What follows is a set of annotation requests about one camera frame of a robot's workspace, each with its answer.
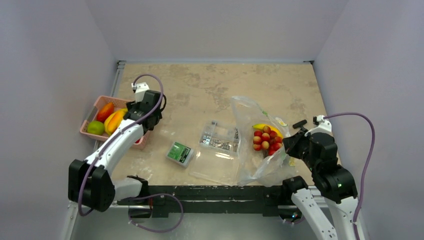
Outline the translucent printed plastic bag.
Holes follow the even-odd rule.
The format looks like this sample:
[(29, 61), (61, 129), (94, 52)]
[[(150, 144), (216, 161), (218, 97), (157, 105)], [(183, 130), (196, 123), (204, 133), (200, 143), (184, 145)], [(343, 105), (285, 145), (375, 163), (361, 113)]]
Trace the translucent printed plastic bag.
[(233, 96), (230, 103), (239, 138), (237, 185), (270, 187), (293, 177), (296, 170), (282, 143), (290, 136), (287, 124), (247, 96)]

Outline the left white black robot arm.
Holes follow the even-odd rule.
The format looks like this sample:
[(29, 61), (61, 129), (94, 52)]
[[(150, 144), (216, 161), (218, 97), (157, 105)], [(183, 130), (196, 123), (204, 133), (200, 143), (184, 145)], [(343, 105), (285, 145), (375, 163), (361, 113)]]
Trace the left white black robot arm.
[(144, 179), (128, 176), (113, 182), (111, 173), (131, 146), (159, 123), (163, 97), (162, 92), (147, 90), (142, 100), (128, 102), (123, 119), (104, 144), (85, 160), (71, 162), (67, 190), (70, 201), (99, 212), (106, 211), (112, 202), (128, 198), (138, 205), (148, 201)]

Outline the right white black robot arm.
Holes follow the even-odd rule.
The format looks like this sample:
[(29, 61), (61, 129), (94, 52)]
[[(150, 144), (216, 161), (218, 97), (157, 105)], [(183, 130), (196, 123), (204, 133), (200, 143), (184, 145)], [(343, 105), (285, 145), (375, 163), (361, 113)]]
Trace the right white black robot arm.
[(311, 171), (315, 187), (324, 198), (332, 217), (326, 217), (312, 190), (301, 176), (282, 182), (280, 196), (294, 204), (319, 240), (365, 240), (359, 213), (358, 191), (352, 174), (338, 164), (338, 146), (327, 133), (299, 131), (282, 140), (285, 152), (302, 160)]

